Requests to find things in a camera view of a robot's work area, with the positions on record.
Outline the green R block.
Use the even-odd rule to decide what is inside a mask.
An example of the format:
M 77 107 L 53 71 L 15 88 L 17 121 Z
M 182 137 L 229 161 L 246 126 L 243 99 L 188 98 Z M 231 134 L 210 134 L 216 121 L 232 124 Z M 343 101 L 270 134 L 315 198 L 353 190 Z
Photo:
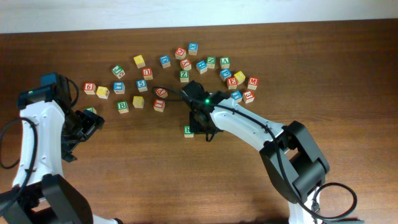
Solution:
M 194 133 L 191 132 L 189 126 L 184 126 L 184 137 L 185 137 L 185 138 L 192 138 L 192 137 L 194 137 Z

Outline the yellow S block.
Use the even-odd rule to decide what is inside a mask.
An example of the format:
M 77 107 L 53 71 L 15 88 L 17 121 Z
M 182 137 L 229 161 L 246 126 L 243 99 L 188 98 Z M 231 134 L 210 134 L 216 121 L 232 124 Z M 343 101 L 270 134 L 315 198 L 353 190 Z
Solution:
M 142 96 L 133 96 L 132 104 L 135 108 L 143 108 L 144 98 Z

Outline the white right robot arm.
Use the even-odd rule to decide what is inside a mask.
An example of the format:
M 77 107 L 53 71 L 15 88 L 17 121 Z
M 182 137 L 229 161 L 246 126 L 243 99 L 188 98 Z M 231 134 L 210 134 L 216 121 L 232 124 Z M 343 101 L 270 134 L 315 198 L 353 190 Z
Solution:
M 243 108 L 222 91 L 209 93 L 195 81 L 181 93 L 190 107 L 190 131 L 210 142 L 227 131 L 257 150 L 272 185 L 289 203 L 290 223 L 320 223 L 311 216 L 312 200 L 325 183 L 330 166 L 308 129 L 298 121 L 289 125 L 262 118 Z

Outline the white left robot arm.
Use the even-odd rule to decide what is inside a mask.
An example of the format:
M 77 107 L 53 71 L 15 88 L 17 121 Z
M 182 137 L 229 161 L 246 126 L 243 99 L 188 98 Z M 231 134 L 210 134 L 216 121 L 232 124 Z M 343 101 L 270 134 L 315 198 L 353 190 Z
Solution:
M 74 148 L 102 128 L 104 119 L 88 110 L 73 110 L 69 78 L 49 73 L 40 86 L 23 91 L 17 101 L 22 124 L 21 157 L 12 189 L 1 194 L 1 217 L 8 223 L 120 224 L 95 215 L 87 199 L 64 178 L 62 162 L 73 162 Z

